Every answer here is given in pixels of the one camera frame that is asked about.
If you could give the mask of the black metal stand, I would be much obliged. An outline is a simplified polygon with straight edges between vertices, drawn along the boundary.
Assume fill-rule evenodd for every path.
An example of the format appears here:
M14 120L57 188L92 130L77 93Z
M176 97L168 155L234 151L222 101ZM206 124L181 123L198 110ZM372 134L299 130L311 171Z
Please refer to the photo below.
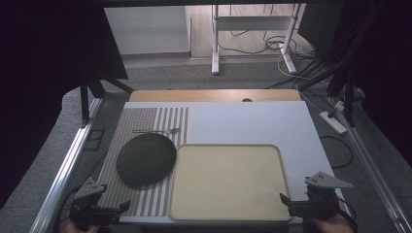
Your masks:
M351 71L340 72L333 76L332 81L326 89L328 96L337 96L344 90L344 117L351 127L354 127L353 104L354 104L355 76Z
M88 92L91 91L95 98L103 98L106 94L106 90L103 87L102 82L106 81L115 87L123 90L126 93L131 94L134 89L125 83L117 79L111 79L106 75L97 73L95 77L92 75L85 75L81 79L80 92L81 92L81 110L82 110L82 128L85 128L90 122L90 111L88 104Z

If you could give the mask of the dark grey round plate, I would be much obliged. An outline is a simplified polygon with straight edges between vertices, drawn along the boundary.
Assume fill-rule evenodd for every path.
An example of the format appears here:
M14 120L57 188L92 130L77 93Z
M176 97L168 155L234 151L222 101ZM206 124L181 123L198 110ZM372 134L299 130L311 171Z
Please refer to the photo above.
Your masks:
M177 150L166 136L145 133L129 140L120 150L117 171L120 179L133 188L158 183L174 169Z

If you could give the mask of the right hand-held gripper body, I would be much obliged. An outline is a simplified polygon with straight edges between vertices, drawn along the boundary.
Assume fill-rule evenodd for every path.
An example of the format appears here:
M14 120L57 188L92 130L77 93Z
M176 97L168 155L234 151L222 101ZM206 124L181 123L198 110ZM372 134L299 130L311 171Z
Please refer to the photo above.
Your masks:
M288 199L290 216L302 218L329 219L340 210L336 188L352 188L351 183L339 180L324 172L318 172L305 179L307 184L306 201L292 201Z

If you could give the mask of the wooden table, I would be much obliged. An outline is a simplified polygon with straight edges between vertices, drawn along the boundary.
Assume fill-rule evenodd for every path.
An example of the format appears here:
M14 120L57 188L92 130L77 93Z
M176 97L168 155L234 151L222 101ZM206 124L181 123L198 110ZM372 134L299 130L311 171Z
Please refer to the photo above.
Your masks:
M300 101L293 89L135 90L129 102L252 102Z

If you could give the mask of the white desk frame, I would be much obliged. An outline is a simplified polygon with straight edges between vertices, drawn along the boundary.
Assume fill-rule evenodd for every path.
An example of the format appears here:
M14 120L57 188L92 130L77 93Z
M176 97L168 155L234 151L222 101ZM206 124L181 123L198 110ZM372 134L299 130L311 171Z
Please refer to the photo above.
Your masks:
M221 31L259 31L275 30L286 31L284 42L280 46L280 53L291 74L296 73L295 66L289 53L294 27L298 20L301 5L295 4L292 15L289 16L255 16L255 17L223 17L219 14L219 6L212 6L212 22L214 29L214 44L212 52L212 74L220 73L219 33Z

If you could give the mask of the person's left hand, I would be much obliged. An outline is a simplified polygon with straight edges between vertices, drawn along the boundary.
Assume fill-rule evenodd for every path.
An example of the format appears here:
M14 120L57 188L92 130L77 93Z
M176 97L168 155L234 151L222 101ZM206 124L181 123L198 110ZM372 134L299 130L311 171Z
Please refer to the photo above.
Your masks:
M99 229L100 227L98 225L91 225L84 231L71 219L67 219L60 224L59 233L98 233Z

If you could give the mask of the person's right hand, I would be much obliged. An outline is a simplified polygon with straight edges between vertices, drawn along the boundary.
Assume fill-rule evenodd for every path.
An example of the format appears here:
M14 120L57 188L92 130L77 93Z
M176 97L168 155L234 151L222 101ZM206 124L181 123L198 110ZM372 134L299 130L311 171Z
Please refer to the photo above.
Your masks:
M350 221L340 214L330 219L310 218L320 233L355 233Z

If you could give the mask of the beige plastic tray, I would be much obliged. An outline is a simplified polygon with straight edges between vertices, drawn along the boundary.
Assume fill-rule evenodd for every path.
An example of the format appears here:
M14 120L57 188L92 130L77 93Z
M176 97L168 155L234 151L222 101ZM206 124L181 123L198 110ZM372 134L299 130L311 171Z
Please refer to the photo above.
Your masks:
M273 145L182 145L177 150L169 215L178 220L287 221L289 193Z

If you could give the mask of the aluminium rail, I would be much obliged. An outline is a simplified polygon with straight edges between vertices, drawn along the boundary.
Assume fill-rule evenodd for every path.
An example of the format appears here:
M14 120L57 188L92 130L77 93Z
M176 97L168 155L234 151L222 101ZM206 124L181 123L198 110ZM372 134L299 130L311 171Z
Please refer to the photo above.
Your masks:
M46 233L48 227L53 225L52 217L58 209L59 200L63 196L70 173L81 153L102 101L102 98L93 98L88 107L90 120L86 123L81 121L76 124L76 134L72 137L70 147L61 158L58 170L55 172L52 184L48 189L47 196L30 227L29 233Z
M395 233L412 233L412 168L378 129L359 103L352 121L339 107L335 117L347 128L347 136L374 186Z

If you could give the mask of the grey striped placemat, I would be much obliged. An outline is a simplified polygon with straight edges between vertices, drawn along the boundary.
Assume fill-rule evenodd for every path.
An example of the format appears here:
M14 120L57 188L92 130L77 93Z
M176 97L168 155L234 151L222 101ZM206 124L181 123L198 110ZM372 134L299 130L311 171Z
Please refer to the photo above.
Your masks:
M107 185L99 205L102 207L117 207L120 203L130 200L130 207L122 217L168 216L168 200L171 189L171 176L161 182L132 188L125 184L118 174L116 162L120 149L132 138L137 136L133 129L164 130L179 128L180 131L168 135L175 147L187 142L189 109L178 108L136 108L124 109L109 147L98 182Z

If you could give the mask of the white power strip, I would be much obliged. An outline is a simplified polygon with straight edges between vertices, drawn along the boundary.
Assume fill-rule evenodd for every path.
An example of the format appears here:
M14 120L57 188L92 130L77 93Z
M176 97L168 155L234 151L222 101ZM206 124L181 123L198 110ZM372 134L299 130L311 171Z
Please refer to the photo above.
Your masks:
M333 116L329 116L328 112L321 112L320 118L330 126L338 135L345 134L347 129Z

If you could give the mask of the silver metal fork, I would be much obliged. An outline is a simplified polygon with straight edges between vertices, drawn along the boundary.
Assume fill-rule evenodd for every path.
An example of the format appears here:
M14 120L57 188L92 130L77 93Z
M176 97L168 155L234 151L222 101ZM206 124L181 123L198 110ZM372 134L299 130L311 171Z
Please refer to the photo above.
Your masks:
M133 129L132 133L163 133L163 134L176 134L181 131L181 128L169 128L169 129Z

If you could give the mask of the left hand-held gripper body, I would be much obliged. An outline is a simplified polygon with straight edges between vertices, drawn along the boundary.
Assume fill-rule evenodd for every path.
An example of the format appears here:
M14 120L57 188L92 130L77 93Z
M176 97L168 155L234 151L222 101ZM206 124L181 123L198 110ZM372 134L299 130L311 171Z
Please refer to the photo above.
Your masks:
M120 221L122 208L102 208L98 205L107 185L88 178L76 192L70 207L69 218L78 227L108 226Z

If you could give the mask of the white board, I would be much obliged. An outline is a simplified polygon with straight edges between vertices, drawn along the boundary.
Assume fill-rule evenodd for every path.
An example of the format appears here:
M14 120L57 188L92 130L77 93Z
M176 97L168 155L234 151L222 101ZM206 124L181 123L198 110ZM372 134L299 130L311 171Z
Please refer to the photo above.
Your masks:
M280 154L292 200L306 197L305 179L333 173L320 138L302 101L280 102L128 102L124 109L188 108L187 142L183 145L273 145ZM257 220L178 220L168 216L121 217L123 222L158 224L292 223Z

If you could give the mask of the dark curtain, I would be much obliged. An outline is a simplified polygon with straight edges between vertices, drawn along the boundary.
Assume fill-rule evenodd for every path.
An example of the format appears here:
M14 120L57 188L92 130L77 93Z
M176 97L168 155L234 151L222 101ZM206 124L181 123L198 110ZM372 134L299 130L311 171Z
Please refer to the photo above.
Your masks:
M308 3L298 34L324 61L349 64L362 107L412 167L412 0L340 0Z
M62 0L0 0L0 210L61 111L87 79L126 79L105 10Z

